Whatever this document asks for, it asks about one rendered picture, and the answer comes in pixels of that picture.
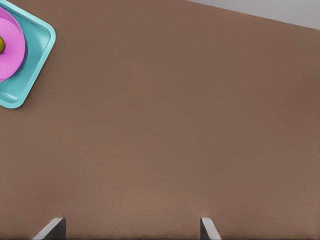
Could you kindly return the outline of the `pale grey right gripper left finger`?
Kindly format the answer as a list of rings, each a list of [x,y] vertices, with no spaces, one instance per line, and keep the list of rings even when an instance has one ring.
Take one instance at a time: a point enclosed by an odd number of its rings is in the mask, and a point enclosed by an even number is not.
[[[32,239],[33,240],[65,240],[66,239],[66,219],[62,217],[54,218]]]

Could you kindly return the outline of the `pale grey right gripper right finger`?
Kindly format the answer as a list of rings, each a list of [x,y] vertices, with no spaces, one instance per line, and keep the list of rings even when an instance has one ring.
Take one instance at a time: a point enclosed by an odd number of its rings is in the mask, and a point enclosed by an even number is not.
[[[200,219],[200,239],[201,240],[221,240],[221,236],[214,224],[208,217]]]

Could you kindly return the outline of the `pink round plate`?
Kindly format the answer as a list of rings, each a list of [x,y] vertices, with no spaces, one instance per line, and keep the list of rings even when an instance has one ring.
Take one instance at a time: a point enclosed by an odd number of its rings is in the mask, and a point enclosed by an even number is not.
[[[0,54],[0,82],[3,82],[17,72],[26,52],[26,40],[20,24],[3,7],[0,7],[0,36],[6,45]]]

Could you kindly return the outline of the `teal rectangular tray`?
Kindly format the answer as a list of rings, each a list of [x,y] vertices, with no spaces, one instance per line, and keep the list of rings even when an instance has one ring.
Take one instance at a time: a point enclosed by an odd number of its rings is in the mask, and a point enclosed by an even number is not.
[[[56,32],[49,23],[8,0],[0,0],[0,7],[17,20],[26,41],[22,66],[8,80],[0,82],[0,106],[15,109],[25,102],[36,82],[55,44]]]

